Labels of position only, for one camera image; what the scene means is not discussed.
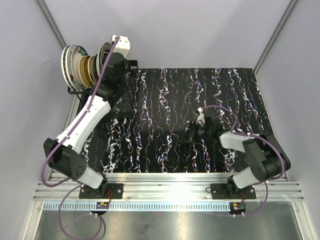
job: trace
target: black marble-patterned table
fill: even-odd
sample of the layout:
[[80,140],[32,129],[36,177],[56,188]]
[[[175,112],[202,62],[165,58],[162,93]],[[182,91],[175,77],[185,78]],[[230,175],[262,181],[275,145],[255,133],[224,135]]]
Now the black marble-patterned table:
[[[90,167],[105,173],[211,173],[246,168],[245,155],[215,148],[210,142],[178,143],[193,111],[220,105],[238,117],[236,130],[271,131],[266,109],[251,68],[174,68],[139,71],[134,118],[100,122],[82,149]],[[230,129],[232,116],[208,108]]]

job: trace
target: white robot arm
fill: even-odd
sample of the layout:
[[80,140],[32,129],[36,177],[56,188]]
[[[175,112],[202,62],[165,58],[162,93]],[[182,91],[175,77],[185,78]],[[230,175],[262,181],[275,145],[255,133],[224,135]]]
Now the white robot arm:
[[85,106],[73,122],[55,140],[48,138],[43,144],[48,157],[55,146],[63,141],[48,161],[48,165],[74,181],[93,189],[101,186],[104,176],[90,168],[80,152],[89,134],[125,92],[126,84],[128,84],[126,74],[131,70],[129,61],[125,58],[129,50],[128,38],[120,36],[116,46],[113,47],[113,52],[105,53],[105,55],[111,55],[103,72],[102,81],[95,90],[96,94],[89,96]]
[[180,139],[180,142],[198,144],[204,139],[206,143],[240,151],[246,155],[249,167],[229,177],[226,183],[226,190],[230,196],[234,196],[247,187],[265,182],[282,173],[282,163],[278,155],[265,142],[272,145],[277,153],[280,154],[284,164],[284,171],[290,169],[291,163],[272,133],[249,135],[233,133],[224,130],[218,117],[205,116],[202,108],[199,108],[194,114],[197,120],[191,122],[189,129]]

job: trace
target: black bracket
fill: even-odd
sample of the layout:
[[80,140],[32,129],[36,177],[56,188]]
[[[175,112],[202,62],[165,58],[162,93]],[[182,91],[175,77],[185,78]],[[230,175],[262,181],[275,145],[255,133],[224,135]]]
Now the black bracket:
[[101,195],[95,189],[84,186],[81,187],[79,198],[80,199],[109,199],[108,192],[112,192],[111,199],[122,199],[124,194],[124,185],[122,183],[108,183],[104,191],[104,195]]
[[241,189],[241,191],[234,193],[233,195],[227,190],[226,183],[212,183],[210,185],[212,199],[215,200],[230,200],[230,199],[256,199],[256,191],[252,186],[247,186]]

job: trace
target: metal floor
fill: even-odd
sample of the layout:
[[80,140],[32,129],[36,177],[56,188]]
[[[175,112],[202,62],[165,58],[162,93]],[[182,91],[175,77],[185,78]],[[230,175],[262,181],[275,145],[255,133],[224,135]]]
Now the metal floor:
[[[258,208],[256,202],[247,203],[247,213]],[[67,226],[83,211],[63,211],[62,224]],[[97,240],[302,240],[289,202],[268,202],[254,216],[224,217],[225,212],[137,212],[111,211],[102,217],[105,234]],[[67,227],[75,238],[86,239],[95,234],[99,221],[86,216]],[[44,210],[36,240],[67,240],[60,231],[58,211]]]

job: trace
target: gray wall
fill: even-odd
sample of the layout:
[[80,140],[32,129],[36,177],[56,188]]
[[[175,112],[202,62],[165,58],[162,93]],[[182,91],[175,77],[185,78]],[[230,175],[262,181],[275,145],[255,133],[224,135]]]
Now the gray wall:
[[276,136],[320,237],[320,2],[301,0],[257,74]]
[[45,0],[89,55],[129,37],[142,68],[254,67],[289,0]]
[[21,239],[44,140],[61,130],[69,95],[62,49],[33,0],[0,5],[0,239]]

